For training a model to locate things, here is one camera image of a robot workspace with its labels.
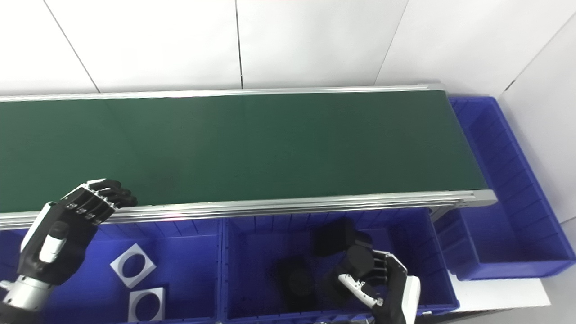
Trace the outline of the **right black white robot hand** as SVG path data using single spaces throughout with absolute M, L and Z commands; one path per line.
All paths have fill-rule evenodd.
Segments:
M 413 324 L 421 284 L 390 252 L 362 246 L 347 249 L 334 269 L 338 303 L 354 297 L 371 312 L 375 324 Z

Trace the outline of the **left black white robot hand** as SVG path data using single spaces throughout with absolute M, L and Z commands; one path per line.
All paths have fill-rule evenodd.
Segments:
M 82 183 L 46 203 L 23 238 L 17 274 L 49 285 L 65 283 L 84 262 L 99 225 L 118 209 L 136 205 L 131 191 L 113 179 Z

